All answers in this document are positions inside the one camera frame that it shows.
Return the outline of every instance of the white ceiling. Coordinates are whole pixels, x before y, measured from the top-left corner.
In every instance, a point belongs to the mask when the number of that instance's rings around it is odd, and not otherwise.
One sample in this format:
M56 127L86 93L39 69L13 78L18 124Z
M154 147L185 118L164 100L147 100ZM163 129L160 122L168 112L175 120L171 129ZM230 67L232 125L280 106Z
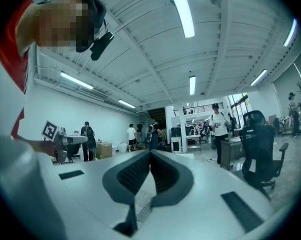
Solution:
M114 40L99 60L91 52L37 49L38 75L51 88L78 91L61 80L60 71L94 86L133 112L255 90L250 83L267 69L263 81L273 81L301 52L301 33L284 47L293 16L279 0L188 0L195 36L185 38L170 0L101 0ZM196 75L195 95L189 76Z

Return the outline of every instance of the staircase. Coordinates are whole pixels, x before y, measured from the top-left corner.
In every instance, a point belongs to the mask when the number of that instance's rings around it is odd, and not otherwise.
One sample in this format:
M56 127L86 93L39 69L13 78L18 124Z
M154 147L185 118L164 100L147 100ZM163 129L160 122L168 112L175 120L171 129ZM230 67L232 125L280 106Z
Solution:
M157 121L159 129L166 129L166 114L164 107L148 110L148 113L152 119Z

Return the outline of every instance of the black cap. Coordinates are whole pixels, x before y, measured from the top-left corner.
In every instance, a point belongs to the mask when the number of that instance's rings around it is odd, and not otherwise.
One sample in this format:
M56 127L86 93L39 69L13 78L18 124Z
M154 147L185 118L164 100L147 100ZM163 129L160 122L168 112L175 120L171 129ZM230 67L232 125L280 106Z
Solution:
M106 7L100 0L82 0L88 5L88 40L83 40L82 31L79 27L76 33L76 52L82 53L86 51L94 42L96 35L103 24L106 15Z
M219 108L219 105L218 105L217 103L214 103L211 107L212 107L212 109L214 110L214 109L218 109L218 108Z

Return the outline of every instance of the box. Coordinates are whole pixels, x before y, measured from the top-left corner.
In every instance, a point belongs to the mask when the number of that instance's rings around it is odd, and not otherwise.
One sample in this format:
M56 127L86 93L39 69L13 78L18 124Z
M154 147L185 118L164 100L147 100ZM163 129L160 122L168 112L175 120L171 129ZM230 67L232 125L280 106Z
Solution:
M104 159L112 157L112 143L109 142L96 142L96 158Z

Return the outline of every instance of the man's neck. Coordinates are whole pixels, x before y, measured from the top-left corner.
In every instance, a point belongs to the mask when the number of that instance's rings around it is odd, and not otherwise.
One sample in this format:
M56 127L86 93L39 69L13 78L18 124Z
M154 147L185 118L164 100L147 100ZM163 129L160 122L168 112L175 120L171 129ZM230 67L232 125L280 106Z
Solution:
M35 42L34 34L34 16L38 8L37 4L30 4L22 14L15 28L16 44L19 55L24 57L30 46Z

